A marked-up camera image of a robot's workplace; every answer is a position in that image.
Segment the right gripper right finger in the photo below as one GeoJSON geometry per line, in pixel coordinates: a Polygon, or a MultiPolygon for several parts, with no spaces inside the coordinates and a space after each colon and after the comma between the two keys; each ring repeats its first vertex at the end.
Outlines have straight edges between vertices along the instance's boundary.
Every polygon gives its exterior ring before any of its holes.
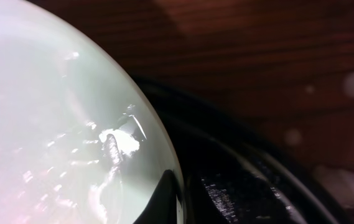
{"type": "Polygon", "coordinates": [[[264,180],[192,176],[192,208],[197,223],[307,223],[274,187],[264,180]]]}

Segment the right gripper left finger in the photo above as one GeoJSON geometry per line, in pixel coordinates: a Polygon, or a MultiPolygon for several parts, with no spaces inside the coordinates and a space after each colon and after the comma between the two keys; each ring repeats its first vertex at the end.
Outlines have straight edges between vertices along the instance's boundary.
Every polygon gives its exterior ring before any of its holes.
{"type": "Polygon", "coordinates": [[[165,170],[148,204],[134,224],[176,224],[178,189],[174,173],[165,170]]]}

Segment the light green plate top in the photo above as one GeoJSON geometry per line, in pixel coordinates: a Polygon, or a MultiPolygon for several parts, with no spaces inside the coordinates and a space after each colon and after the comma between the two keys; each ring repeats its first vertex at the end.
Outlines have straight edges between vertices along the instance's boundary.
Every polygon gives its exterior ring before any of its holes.
{"type": "Polygon", "coordinates": [[[134,223],[174,147],[131,77],[27,1],[0,1],[0,224],[134,223]]]}

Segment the black round tray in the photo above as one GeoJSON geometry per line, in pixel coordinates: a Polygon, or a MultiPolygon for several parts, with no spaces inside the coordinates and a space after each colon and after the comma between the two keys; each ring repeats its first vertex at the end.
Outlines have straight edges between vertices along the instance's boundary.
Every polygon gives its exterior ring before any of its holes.
{"type": "Polygon", "coordinates": [[[307,223],[354,223],[354,202],[337,202],[310,174],[251,128],[204,101],[142,77],[135,83],[172,141],[184,184],[178,189],[186,223],[197,223],[192,176],[257,177],[282,193],[307,223]]]}

